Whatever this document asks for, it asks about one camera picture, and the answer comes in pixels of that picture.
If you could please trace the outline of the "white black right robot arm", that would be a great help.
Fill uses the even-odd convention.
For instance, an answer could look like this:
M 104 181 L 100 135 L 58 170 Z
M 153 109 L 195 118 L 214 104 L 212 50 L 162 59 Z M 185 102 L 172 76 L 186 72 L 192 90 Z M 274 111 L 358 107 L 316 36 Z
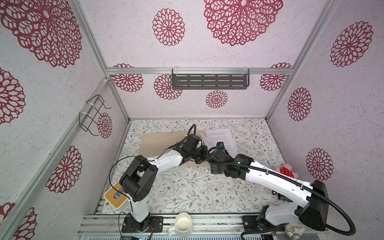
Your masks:
M 240 178 L 281 194 L 291 200 L 290 204 L 263 207 L 259 220 L 264 224 L 302 223 L 305 226 L 324 231 L 326 229 L 329 204 L 327 187 L 323 182 L 300 181 L 263 166 L 251 157 L 238 154 L 231 157 L 220 148 L 206 148 L 206 160 L 214 168 L 214 174 Z

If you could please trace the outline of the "beige manila folder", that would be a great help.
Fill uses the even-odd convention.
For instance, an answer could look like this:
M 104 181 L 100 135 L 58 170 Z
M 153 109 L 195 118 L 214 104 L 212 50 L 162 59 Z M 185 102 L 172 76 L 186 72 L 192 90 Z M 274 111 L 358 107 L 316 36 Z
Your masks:
M 161 153 L 163 153 L 166 147 L 180 142 L 187 135 L 187 133 L 188 131 L 173 131 L 143 134 L 141 137 L 139 153 L 137 155 L 141 155 L 148 160 L 150 160 L 150 158 L 158 157 Z M 203 137 L 206 137 L 207 135 L 206 131 L 196 131 L 195 135 L 197 135 L 202 140 L 203 144 Z M 200 164 L 197 164 L 194 161 L 188 161 L 187 163 L 182 164 L 180 167 L 186 168 L 200 166 L 209 166 L 209 163 L 205 159 Z

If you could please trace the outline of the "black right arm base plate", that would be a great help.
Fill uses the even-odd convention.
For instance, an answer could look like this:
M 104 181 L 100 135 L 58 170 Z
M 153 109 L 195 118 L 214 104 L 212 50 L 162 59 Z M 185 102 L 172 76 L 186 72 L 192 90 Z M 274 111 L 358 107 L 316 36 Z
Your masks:
M 266 212 L 269 205 L 263 206 L 256 215 L 242 216 L 243 226 L 246 232 L 268 233 L 282 228 L 285 224 L 275 225 L 267 221 Z

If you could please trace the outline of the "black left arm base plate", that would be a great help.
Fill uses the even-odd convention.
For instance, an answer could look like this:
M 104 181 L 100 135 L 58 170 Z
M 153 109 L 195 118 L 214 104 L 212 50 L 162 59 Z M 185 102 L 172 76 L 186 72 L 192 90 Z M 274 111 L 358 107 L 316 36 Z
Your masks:
M 146 217 L 142 222 L 138 222 L 129 214 L 124 218 L 122 233 L 161 233 L 164 226 L 164 217 L 151 216 Z

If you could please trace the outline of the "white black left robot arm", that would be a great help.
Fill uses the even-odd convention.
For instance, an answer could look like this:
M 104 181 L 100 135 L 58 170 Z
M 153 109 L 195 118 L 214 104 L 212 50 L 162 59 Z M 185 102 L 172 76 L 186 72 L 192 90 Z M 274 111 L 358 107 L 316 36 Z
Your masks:
M 206 146 L 195 134 L 190 134 L 179 146 L 159 157 L 145 158 L 136 156 L 119 180 L 123 193 L 131 205 L 131 216 L 137 223 L 143 223 L 149 216 L 146 197 L 156 176 L 173 167 L 179 167 L 189 161 L 201 164 L 206 158 Z

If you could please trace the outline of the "white printed text sheet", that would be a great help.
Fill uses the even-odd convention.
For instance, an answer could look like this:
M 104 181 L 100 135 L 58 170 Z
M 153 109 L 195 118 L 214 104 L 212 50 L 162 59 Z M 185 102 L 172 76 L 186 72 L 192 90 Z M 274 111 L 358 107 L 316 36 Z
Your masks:
M 224 147 L 231 157 L 238 154 L 236 142 L 233 139 L 230 129 L 209 130 L 202 133 L 202 139 L 208 149 L 215 147 L 218 142 L 223 142 Z

